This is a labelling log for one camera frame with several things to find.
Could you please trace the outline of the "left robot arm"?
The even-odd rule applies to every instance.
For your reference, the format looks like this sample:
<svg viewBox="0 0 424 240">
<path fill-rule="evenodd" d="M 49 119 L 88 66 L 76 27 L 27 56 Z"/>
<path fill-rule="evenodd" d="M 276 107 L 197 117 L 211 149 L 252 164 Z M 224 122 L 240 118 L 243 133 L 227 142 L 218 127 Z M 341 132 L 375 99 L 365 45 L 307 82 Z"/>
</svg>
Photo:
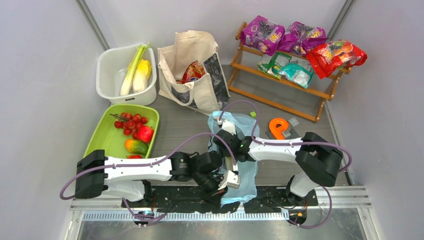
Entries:
<svg viewBox="0 0 424 240">
<path fill-rule="evenodd" d="M 110 195 L 148 207 L 154 199 L 147 190 L 148 180 L 194 180 L 207 200 L 225 191 L 230 181 L 238 181 L 233 172 L 218 173 L 222 160 L 216 151 L 203 154 L 177 151 L 170 157 L 123 159 L 106 156 L 103 149 L 98 149 L 77 163 L 74 196 L 92 199 Z"/>
</svg>

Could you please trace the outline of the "yellow napa cabbage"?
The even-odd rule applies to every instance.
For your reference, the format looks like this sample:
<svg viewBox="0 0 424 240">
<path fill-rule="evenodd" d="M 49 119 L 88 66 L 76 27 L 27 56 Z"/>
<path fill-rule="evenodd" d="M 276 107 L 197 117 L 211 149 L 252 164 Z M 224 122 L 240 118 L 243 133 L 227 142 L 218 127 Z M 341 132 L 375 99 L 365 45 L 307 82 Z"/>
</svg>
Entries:
<svg viewBox="0 0 424 240">
<path fill-rule="evenodd" d="M 148 60 L 141 59 L 132 80 L 132 90 L 134 93 L 142 92 L 148 87 L 151 72 L 151 63 Z"/>
</svg>

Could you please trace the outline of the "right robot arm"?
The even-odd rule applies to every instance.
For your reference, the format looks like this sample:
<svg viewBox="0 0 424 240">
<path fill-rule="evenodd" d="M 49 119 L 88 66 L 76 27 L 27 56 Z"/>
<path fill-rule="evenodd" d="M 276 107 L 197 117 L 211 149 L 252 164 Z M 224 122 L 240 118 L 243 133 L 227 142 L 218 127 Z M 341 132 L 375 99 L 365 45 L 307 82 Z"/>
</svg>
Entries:
<svg viewBox="0 0 424 240">
<path fill-rule="evenodd" d="M 343 158 L 336 145 L 313 132 L 289 140 L 253 136 L 239 139 L 236 133 L 221 129 L 212 142 L 231 161 L 272 160 L 297 164 L 301 172 L 289 180 L 284 192 L 285 199 L 291 205 L 299 205 L 316 187 L 333 187 Z"/>
</svg>

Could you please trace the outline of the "green celery bunch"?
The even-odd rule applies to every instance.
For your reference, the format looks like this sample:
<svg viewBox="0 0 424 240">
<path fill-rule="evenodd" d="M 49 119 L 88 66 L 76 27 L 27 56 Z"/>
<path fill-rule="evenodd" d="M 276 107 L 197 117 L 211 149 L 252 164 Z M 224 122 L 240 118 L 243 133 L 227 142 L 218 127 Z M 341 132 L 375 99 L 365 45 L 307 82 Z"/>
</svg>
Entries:
<svg viewBox="0 0 424 240">
<path fill-rule="evenodd" d="M 125 78 L 123 80 L 123 83 L 121 85 L 120 88 L 120 96 L 126 96 L 130 94 L 130 89 L 133 89 L 133 77 L 135 74 L 135 71 L 141 61 L 141 59 L 143 59 L 143 55 L 146 52 L 146 50 L 148 50 L 150 48 L 150 44 L 147 43 L 145 45 L 139 45 L 137 47 L 137 51 L 136 54 L 134 55 L 132 61 L 130 62 L 128 68 L 127 68 L 127 73 L 125 75 Z"/>
</svg>

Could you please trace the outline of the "red fruit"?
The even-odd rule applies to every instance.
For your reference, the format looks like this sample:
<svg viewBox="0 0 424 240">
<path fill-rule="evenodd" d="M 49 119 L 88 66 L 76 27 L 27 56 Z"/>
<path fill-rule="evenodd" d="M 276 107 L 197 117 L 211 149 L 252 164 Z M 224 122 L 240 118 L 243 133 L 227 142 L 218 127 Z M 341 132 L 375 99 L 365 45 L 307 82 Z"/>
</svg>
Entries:
<svg viewBox="0 0 424 240">
<path fill-rule="evenodd" d="M 137 138 L 148 144 L 152 141 L 154 132 L 155 131 L 151 127 L 142 125 L 137 132 Z"/>
</svg>

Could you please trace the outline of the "blue plastic grocery bag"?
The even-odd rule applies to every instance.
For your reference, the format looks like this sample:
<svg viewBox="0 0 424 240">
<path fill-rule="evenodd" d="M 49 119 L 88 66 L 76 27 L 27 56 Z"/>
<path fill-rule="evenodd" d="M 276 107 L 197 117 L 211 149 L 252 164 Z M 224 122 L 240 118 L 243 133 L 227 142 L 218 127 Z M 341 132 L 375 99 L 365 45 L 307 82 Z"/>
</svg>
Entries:
<svg viewBox="0 0 424 240">
<path fill-rule="evenodd" d="M 220 130 L 218 126 L 218 117 L 221 111 L 214 111 L 209 115 L 207 120 L 208 127 L 211 133 L 217 134 Z M 222 120 L 229 120 L 234 123 L 236 133 L 239 139 L 252 135 L 252 129 L 256 120 L 248 115 L 241 113 L 225 112 Z M 217 151 L 219 148 L 215 143 L 212 143 L 212 136 L 209 139 L 208 152 Z M 229 187 L 227 192 L 221 198 L 221 206 L 232 203 L 247 203 L 257 196 L 255 177 L 258 171 L 258 163 L 256 161 L 240 162 L 237 159 L 238 176 L 241 178 L 240 186 L 238 189 Z"/>
</svg>

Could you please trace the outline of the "canvas tote bag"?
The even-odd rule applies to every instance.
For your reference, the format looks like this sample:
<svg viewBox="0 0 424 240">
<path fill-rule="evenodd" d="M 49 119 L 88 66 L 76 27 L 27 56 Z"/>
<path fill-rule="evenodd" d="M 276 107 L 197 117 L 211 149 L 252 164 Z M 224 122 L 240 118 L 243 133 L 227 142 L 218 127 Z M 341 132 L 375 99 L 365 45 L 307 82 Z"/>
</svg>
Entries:
<svg viewBox="0 0 424 240">
<path fill-rule="evenodd" d="M 157 50 L 159 95 L 205 115 L 221 111 L 230 93 L 218 50 L 214 37 L 206 31 L 177 33 L 173 45 Z M 195 61 L 204 66 L 206 74 L 181 84 L 187 67 Z"/>
</svg>

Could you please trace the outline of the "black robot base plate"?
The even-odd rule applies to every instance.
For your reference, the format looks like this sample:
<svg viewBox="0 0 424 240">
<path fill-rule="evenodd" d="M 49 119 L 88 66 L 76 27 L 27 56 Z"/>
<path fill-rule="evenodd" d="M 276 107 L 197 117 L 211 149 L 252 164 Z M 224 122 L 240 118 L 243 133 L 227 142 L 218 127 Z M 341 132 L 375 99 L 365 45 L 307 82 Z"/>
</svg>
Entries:
<svg viewBox="0 0 424 240">
<path fill-rule="evenodd" d="M 147 195 L 139 201 L 128 201 L 131 208 L 156 208 L 160 213 L 224 214 L 234 213 L 243 207 L 247 214 L 278 213 L 282 207 L 291 210 L 295 207 L 285 197 L 282 186 L 257 186 L 257 196 L 247 203 L 225 203 L 223 206 L 211 205 L 201 198 L 202 190 L 198 186 L 155 185 L 148 188 Z"/>
</svg>

